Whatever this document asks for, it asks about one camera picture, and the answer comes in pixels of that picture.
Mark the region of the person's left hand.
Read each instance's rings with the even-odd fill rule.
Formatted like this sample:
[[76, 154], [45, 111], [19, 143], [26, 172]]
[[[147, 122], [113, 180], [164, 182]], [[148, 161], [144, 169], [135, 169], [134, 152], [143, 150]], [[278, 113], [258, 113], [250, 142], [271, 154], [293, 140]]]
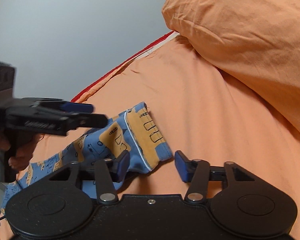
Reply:
[[[23, 146], [20, 146], [17, 149], [17, 152], [14, 157], [10, 157], [8, 164], [11, 168], [16, 170], [17, 172], [25, 170], [30, 163], [30, 160], [33, 157], [34, 150], [38, 142], [42, 139], [41, 134], [37, 134], [33, 137], [33, 139], [26, 143]], [[4, 134], [0, 132], [0, 150], [6, 152], [10, 149], [10, 143], [5, 138]]]

